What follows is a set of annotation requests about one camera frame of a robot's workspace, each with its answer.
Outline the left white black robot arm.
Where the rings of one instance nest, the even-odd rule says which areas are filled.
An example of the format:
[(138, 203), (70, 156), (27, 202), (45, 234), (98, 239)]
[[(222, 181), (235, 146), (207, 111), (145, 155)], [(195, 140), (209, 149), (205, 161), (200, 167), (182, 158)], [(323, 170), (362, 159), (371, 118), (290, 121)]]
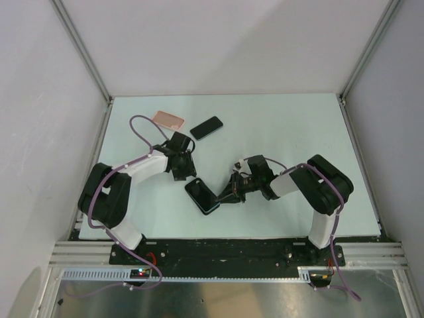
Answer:
[(174, 180), (196, 177), (192, 152), (194, 141), (175, 132), (171, 139), (150, 147), (149, 153), (126, 164), (112, 167), (97, 163), (78, 199), (78, 209), (87, 216), (93, 229), (103, 229), (125, 247), (124, 257), (132, 264), (146, 259), (147, 249), (140, 244), (144, 239), (129, 217), (131, 189), (148, 178), (171, 173)]

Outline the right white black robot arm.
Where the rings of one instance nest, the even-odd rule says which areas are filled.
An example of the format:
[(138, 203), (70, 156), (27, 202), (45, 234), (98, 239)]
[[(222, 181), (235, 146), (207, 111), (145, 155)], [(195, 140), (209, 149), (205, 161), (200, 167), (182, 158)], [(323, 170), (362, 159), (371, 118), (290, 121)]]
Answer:
[(285, 168), (280, 174), (269, 167), (270, 161), (263, 155), (256, 155), (237, 162), (217, 201), (244, 203), (246, 194), (255, 191), (268, 201), (300, 192), (313, 208), (312, 226), (307, 236), (312, 245), (307, 247), (306, 257), (311, 264), (320, 266), (330, 257), (328, 246), (334, 244), (341, 209), (354, 191), (354, 185), (319, 154), (306, 163)]

